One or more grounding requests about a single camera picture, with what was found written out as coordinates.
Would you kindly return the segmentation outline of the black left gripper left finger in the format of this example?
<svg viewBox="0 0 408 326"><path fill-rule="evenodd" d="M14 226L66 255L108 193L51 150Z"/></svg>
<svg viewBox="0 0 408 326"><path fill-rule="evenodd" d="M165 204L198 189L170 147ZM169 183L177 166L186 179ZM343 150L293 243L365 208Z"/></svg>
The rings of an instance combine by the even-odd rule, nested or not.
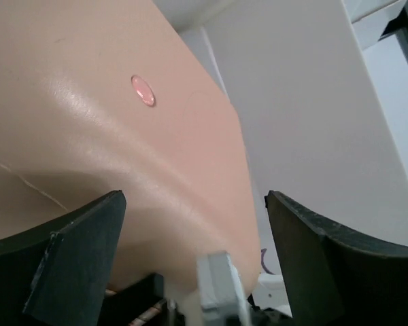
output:
<svg viewBox="0 0 408 326"><path fill-rule="evenodd" d="M96 325L126 210L121 191L0 240L0 325Z"/></svg>

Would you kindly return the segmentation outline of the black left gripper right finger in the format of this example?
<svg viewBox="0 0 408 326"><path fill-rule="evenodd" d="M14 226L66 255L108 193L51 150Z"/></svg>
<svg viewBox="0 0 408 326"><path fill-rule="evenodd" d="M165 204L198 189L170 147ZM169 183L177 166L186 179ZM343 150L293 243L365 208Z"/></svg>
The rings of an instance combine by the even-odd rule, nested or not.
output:
<svg viewBox="0 0 408 326"><path fill-rule="evenodd" d="M408 247L265 198L295 325L408 325Z"/></svg>

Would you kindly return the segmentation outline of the pink hard-shell suitcase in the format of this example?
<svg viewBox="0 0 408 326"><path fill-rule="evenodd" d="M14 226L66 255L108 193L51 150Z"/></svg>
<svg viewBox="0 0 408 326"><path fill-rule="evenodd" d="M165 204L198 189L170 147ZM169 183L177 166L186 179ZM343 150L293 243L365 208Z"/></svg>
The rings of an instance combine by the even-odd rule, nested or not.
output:
<svg viewBox="0 0 408 326"><path fill-rule="evenodd" d="M121 191L96 325L228 253L246 295L260 240L238 115L152 1L0 1L0 240Z"/></svg>

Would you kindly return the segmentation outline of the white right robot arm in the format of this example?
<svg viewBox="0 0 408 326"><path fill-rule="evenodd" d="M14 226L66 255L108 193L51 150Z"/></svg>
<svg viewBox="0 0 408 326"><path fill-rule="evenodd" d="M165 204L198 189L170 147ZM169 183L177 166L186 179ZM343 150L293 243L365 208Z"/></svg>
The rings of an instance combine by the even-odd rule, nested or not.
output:
<svg viewBox="0 0 408 326"><path fill-rule="evenodd" d="M168 325L290 325L292 313L281 274L266 266L261 250L258 284L245 294L239 273L228 253L197 260L197 289L180 291L165 283Z"/></svg>

